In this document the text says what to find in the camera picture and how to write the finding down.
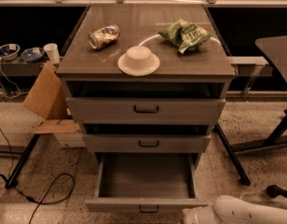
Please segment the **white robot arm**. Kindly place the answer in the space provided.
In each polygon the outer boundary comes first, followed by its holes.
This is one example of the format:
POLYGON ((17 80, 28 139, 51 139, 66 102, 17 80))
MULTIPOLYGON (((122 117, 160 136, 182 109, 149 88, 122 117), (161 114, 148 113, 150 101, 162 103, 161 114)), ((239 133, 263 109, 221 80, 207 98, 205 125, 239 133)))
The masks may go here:
POLYGON ((183 209, 180 224, 287 224, 287 209, 221 195, 213 205, 183 209))

